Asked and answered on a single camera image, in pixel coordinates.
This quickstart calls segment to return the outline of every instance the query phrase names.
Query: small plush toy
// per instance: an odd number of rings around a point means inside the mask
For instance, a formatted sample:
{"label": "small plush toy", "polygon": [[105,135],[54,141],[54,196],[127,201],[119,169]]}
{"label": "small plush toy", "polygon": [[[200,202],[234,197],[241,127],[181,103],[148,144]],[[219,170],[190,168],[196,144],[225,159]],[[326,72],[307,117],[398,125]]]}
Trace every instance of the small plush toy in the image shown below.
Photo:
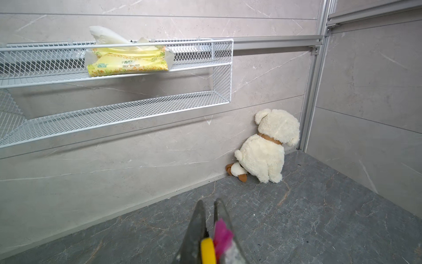
{"label": "small plush toy", "polygon": [[299,141],[299,122],[284,110],[264,109],[257,112],[255,122],[258,134],[250,136],[240,150],[235,151],[238,162],[226,166],[226,171],[242,182],[247,173],[260,182],[280,182],[284,165],[284,147],[295,146]]}

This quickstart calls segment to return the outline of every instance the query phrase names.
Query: wall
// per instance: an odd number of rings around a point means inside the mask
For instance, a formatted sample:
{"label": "wall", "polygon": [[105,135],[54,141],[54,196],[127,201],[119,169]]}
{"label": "wall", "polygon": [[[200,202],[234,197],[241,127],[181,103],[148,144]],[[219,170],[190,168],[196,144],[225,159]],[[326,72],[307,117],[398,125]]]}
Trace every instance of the wall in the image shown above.
{"label": "wall", "polygon": [[306,152],[422,217],[422,10],[334,29]]}
{"label": "wall", "polygon": [[392,2],[397,2],[398,0],[338,0],[336,1],[335,11],[336,12],[352,12],[364,8],[373,7],[376,5],[383,5]]}
{"label": "wall", "polygon": [[[2,5],[0,42],[312,35],[319,0],[52,1]],[[300,117],[309,49],[237,52],[232,102],[0,150],[2,257],[225,177],[254,114]],[[28,118],[209,89],[207,71],[10,89]]]}

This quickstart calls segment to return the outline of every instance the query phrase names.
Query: white wire mesh shelf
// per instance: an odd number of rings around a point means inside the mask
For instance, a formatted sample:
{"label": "white wire mesh shelf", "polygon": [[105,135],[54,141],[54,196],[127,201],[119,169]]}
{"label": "white wire mesh shelf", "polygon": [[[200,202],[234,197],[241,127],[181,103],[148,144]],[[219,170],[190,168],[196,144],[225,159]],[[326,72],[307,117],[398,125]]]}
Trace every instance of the white wire mesh shelf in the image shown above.
{"label": "white wire mesh shelf", "polygon": [[[233,40],[160,41],[160,44],[171,47],[175,52],[175,63],[170,71],[212,67],[212,90],[118,103],[27,120],[10,93],[0,89],[0,148],[231,101]],[[11,83],[13,87],[19,87],[138,75],[88,77],[82,56],[85,49],[92,45],[87,42],[74,42],[72,45],[15,44],[6,48],[6,51],[5,48],[0,49],[0,60],[3,60],[0,62],[3,78],[0,79],[0,88],[10,87]],[[13,67],[6,62],[10,61],[8,53],[11,52],[16,52]],[[51,64],[42,60],[53,58],[53,54],[59,56],[60,52],[60,60],[53,60]],[[26,54],[26,57],[17,56],[17,53]]]}
{"label": "white wire mesh shelf", "polygon": [[230,65],[232,39],[156,40],[151,44],[95,45],[95,42],[8,44],[0,48],[0,89],[136,76],[149,73],[90,77],[85,51],[95,47],[165,45],[175,53],[172,71]]}

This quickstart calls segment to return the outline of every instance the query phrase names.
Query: metal frame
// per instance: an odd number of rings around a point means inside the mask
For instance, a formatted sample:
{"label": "metal frame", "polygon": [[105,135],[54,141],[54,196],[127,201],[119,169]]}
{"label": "metal frame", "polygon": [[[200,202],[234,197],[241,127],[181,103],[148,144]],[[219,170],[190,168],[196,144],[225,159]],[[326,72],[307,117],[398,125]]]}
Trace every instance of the metal frame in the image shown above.
{"label": "metal frame", "polygon": [[303,98],[302,113],[300,116],[300,131],[301,137],[297,145],[298,150],[306,151],[309,134],[311,131],[312,117],[314,115],[314,108],[317,99],[317,91],[321,79],[321,73],[325,58],[325,50],[330,35],[330,29],[327,26],[328,15],[333,12],[336,5],[336,0],[324,0],[321,16],[319,20],[318,33],[324,34],[322,44],[316,46],[312,52],[311,66],[309,67],[308,81]]}
{"label": "metal frame", "polygon": [[378,2],[375,5],[367,5],[358,10],[330,14],[328,16],[327,26],[332,27],[343,23],[383,16],[420,7],[422,7],[421,0],[400,0],[392,3],[387,0],[383,3]]}
{"label": "metal frame", "polygon": [[407,11],[415,8],[422,8],[421,0],[400,0],[388,2],[385,0],[376,5],[367,5],[358,10],[335,12],[336,0],[324,0],[322,12],[319,19],[318,34],[323,34],[321,46],[314,48],[309,68],[308,82],[306,85],[305,97],[303,100],[302,114],[300,119],[300,131],[302,133],[298,150],[306,152],[309,135],[311,132],[312,119],[317,100],[318,88],[321,82],[322,70],[326,56],[326,48],[331,29],[344,23],[368,19],[376,16],[384,16],[391,13]]}
{"label": "metal frame", "polygon": [[322,44],[322,37],[322,35],[237,37],[233,40],[234,50],[245,50],[317,46]]}

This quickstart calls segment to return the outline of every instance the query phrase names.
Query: gray marble floor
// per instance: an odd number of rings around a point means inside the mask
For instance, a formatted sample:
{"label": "gray marble floor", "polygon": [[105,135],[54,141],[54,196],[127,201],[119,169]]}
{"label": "gray marble floor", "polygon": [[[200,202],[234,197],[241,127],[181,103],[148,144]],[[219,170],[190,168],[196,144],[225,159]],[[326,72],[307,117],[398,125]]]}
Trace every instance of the gray marble floor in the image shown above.
{"label": "gray marble floor", "polygon": [[422,263],[420,218],[303,152],[286,156],[283,175],[227,177],[0,263],[169,263],[197,200],[211,215],[217,197],[251,263]]}

